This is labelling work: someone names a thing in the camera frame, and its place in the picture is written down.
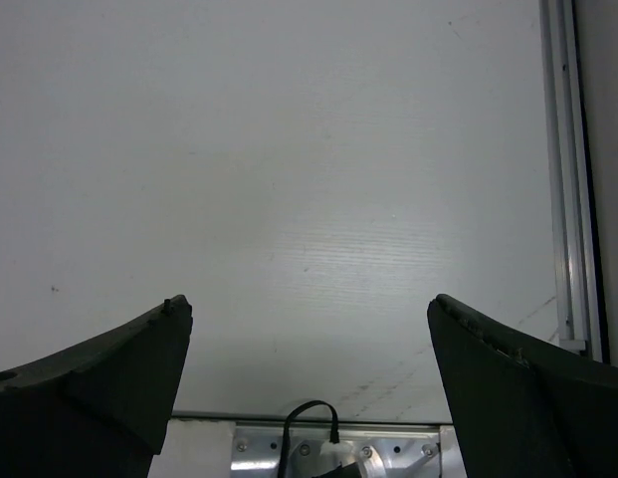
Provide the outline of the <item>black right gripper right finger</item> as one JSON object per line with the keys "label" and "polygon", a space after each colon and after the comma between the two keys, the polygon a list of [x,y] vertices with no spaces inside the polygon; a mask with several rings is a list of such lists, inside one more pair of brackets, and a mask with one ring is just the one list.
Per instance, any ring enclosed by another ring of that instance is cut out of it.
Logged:
{"label": "black right gripper right finger", "polygon": [[470,477],[618,477],[618,368],[441,294],[433,350]]}

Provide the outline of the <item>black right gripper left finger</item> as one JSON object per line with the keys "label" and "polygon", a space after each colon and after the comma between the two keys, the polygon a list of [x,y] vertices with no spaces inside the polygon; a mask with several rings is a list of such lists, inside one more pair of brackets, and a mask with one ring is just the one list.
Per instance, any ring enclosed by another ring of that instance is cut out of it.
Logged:
{"label": "black right gripper left finger", "polygon": [[145,477],[190,344],[183,295],[45,358],[0,371],[0,477]]}

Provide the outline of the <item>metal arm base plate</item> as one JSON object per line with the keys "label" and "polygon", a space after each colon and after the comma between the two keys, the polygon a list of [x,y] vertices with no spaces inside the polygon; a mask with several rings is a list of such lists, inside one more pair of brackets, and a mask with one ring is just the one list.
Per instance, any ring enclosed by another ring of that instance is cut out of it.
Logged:
{"label": "metal arm base plate", "polygon": [[[361,477],[465,477],[451,425],[342,423],[340,442],[324,422],[299,422],[290,431],[288,477],[320,477],[337,468]],[[282,455],[280,422],[240,422],[233,440],[232,477],[276,477]]]}

